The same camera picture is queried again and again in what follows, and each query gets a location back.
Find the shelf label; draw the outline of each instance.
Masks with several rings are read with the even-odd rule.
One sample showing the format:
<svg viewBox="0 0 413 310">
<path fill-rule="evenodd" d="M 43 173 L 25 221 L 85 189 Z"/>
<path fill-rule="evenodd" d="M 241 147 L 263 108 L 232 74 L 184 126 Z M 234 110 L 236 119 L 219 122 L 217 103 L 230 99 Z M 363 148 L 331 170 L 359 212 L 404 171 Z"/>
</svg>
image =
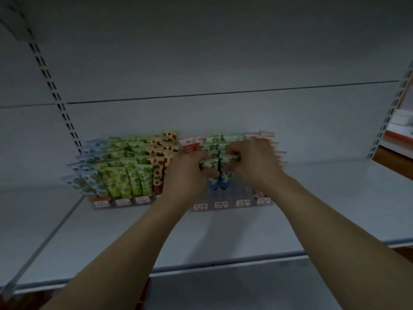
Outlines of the shelf label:
<svg viewBox="0 0 413 310">
<path fill-rule="evenodd" d="M 99 201 L 94 201 L 93 202 L 95 204 L 96 208 L 106 208 L 106 207 L 110 207 L 110 203 L 107 200 L 99 200 Z"/>
<path fill-rule="evenodd" d="M 230 207 L 229 201 L 215 201 L 214 208 L 215 209 L 226 209 Z"/>
<path fill-rule="evenodd" d="M 115 202 L 118 207 L 122 207 L 124 205 L 131 205 L 131 200 L 128 198 L 116 199 Z"/>
<path fill-rule="evenodd" d="M 193 205 L 192 207 L 194 211 L 207 211 L 209 210 L 209 204 L 208 203 L 197 203 Z"/>
<path fill-rule="evenodd" d="M 248 207 L 251 205 L 251 199 L 240 199 L 235 202 L 235 207 Z"/>
<path fill-rule="evenodd" d="M 262 197 L 257 199 L 258 205 L 270 205 L 271 203 L 273 203 L 273 201 L 269 197 Z"/>
<path fill-rule="evenodd" d="M 135 197 L 135 202 L 137 205 L 142 205 L 144 203 L 150 203 L 151 198 L 149 196 L 138 196 Z"/>
</svg>

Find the hand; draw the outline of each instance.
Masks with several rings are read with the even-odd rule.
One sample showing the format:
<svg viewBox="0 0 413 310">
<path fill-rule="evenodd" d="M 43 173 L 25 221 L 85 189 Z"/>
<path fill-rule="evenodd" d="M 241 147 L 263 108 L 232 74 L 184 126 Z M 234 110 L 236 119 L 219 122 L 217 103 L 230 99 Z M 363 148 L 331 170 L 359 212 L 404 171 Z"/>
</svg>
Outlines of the hand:
<svg viewBox="0 0 413 310">
<path fill-rule="evenodd" d="M 237 172 L 248 186 L 267 194 L 276 182 L 286 177 L 268 139 L 233 142 L 227 154 L 238 154 L 241 159 L 226 164 L 224 171 Z"/>
<path fill-rule="evenodd" d="M 191 206 L 195 198 L 205 189 L 208 177 L 219 176 L 217 170 L 199 169 L 201 160 L 208 160 L 205 151 L 195 151 L 173 157 L 163 182 L 162 198 L 166 197 L 180 205 Z"/>
</svg>

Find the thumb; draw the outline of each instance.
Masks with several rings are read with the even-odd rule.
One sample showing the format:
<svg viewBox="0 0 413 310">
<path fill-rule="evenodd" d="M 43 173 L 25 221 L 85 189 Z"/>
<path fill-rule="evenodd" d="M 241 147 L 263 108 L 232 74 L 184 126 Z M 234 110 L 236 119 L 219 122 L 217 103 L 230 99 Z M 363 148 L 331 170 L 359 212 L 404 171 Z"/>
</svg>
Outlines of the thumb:
<svg viewBox="0 0 413 310">
<path fill-rule="evenodd" d="M 216 169 L 212 169 L 210 167 L 204 168 L 201 173 L 206 177 L 218 177 L 219 172 Z"/>
<path fill-rule="evenodd" d="M 239 165 L 239 162 L 236 162 L 236 161 L 229 162 L 222 167 L 222 170 L 224 172 L 235 172 L 237 170 L 238 165 Z"/>
</svg>

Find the forearm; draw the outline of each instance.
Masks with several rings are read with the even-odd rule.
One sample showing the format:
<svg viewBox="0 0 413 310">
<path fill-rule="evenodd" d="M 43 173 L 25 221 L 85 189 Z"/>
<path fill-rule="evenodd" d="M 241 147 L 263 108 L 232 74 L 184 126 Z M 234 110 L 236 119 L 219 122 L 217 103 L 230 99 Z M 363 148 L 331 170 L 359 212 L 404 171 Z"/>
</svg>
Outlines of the forearm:
<svg viewBox="0 0 413 310">
<path fill-rule="evenodd" d="M 156 201 L 44 310 L 134 309 L 158 254 L 187 207 Z"/>
<path fill-rule="evenodd" d="M 269 195 L 344 309 L 411 308 L 413 264 L 291 177 Z"/>
</svg>

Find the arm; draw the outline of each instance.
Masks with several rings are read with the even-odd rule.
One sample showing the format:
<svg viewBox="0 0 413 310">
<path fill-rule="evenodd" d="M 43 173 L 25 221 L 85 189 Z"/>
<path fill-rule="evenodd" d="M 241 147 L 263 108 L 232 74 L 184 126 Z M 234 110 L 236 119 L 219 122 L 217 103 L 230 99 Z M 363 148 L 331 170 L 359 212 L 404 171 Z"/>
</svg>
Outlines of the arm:
<svg viewBox="0 0 413 310">
<path fill-rule="evenodd" d="M 231 144 L 228 165 L 281 208 L 343 309 L 411 309 L 413 264 L 308 192 L 280 169 L 267 140 Z"/>
<path fill-rule="evenodd" d="M 199 170 L 203 159 L 205 152 L 174 157 L 162 197 L 42 309 L 134 309 L 165 240 L 207 178 L 217 176 L 216 170 Z"/>
</svg>

